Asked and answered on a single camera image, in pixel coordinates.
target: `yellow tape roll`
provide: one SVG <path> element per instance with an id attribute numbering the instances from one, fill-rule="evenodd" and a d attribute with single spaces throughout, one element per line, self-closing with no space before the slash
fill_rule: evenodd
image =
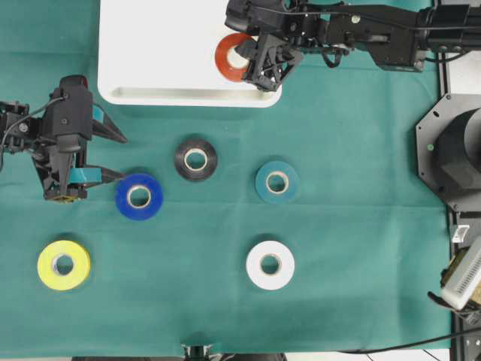
<path id="1" fill-rule="evenodd" d="M 62 275 L 57 261 L 68 256 L 73 263 L 72 270 Z M 90 256 L 85 248 L 72 241 L 55 241 L 42 250 L 37 262 L 38 277 L 49 288 L 58 291 L 71 290 L 82 284 L 90 273 Z"/>

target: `green tablecloth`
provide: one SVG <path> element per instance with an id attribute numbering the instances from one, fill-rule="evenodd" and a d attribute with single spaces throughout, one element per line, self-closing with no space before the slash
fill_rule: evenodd
<path id="1" fill-rule="evenodd" d="M 448 313 L 426 296 L 448 260 L 445 214 L 416 176 L 413 134 L 438 97 L 434 66 L 388 73 L 357 51 L 331 70 L 311 56 L 269 109 L 114 106 L 95 86 L 98 9 L 98 0 L 4 0 L 0 99 L 33 109 L 62 76 L 87 75 L 129 138 L 95 139 L 89 162 L 154 175 L 165 203 L 143 223 L 117 211 L 115 184 L 72 206 L 48 203 L 28 155 L 7 155 L 1 357 L 180 355 L 181 343 L 244 353 L 372 348 L 449 331 Z M 219 154 L 200 184 L 173 164 L 193 134 Z M 301 192 L 290 205 L 256 195 L 254 175 L 269 159 L 297 169 Z M 93 262 L 90 279 L 66 293 L 36 272 L 38 254 L 60 238 L 84 244 Z M 265 239 L 296 260 L 291 283 L 276 292 L 256 288 L 244 270 Z"/>

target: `tape core hole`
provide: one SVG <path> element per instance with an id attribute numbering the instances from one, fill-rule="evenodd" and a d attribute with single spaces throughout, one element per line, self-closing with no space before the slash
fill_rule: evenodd
<path id="1" fill-rule="evenodd" d="M 152 194 L 145 186 L 133 186 L 127 193 L 127 202 L 135 209 L 145 208 L 151 200 Z"/>
<path id="2" fill-rule="evenodd" d="M 234 69 L 246 68 L 249 65 L 249 60 L 237 54 L 237 51 L 235 51 L 236 46 L 231 47 L 227 51 L 227 62 Z"/>
<path id="3" fill-rule="evenodd" d="M 274 194 L 283 194 L 289 188 L 289 177 L 281 171 L 273 171 L 265 180 L 268 191 Z"/>
<path id="4" fill-rule="evenodd" d="M 52 269 L 58 276 L 66 276 L 74 269 L 74 260 L 67 254 L 59 254 L 52 261 Z"/>
<path id="5" fill-rule="evenodd" d="M 207 154 L 200 148 L 189 149 L 183 162 L 191 171 L 201 171 L 207 166 Z"/>
<path id="6" fill-rule="evenodd" d="M 280 259 L 274 254 L 266 254 L 261 259 L 261 270 L 269 276 L 274 276 L 280 270 Z"/>

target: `screw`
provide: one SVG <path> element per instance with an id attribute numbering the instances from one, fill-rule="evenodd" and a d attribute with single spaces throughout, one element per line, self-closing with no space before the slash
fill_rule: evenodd
<path id="1" fill-rule="evenodd" d="M 18 126 L 18 129 L 19 129 L 22 133 L 27 133 L 28 130 L 29 130 L 29 126 L 27 126 L 25 123 L 20 123 L 20 125 Z"/>

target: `white tape roll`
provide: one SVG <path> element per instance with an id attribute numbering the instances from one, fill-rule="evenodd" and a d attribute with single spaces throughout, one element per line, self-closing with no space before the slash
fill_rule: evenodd
<path id="1" fill-rule="evenodd" d="M 262 269 L 265 257 L 276 259 L 278 267 L 273 274 Z M 294 275 L 294 256 L 284 244 L 276 241 L 265 241 L 250 250 L 246 261 L 247 274 L 251 281 L 264 290 L 278 290 L 289 283 Z"/>

